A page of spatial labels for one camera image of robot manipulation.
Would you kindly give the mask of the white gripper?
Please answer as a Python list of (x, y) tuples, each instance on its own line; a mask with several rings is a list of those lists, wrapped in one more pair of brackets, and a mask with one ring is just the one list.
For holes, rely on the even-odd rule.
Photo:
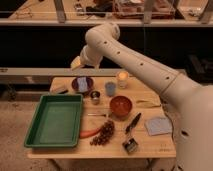
[(91, 66), (98, 69), (103, 56), (93, 50), (88, 45), (85, 45), (80, 52), (80, 55), (75, 57), (70, 64), (72, 70), (83, 68), (84, 66)]

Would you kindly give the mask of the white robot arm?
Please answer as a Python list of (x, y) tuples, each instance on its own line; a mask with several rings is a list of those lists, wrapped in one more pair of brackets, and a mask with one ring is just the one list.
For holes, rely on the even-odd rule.
[(203, 86), (122, 45), (119, 37), (120, 29), (115, 23), (89, 29), (85, 34), (86, 45), (71, 67), (98, 67), (106, 57), (127, 70), (181, 114), (175, 169), (213, 171), (213, 85)]

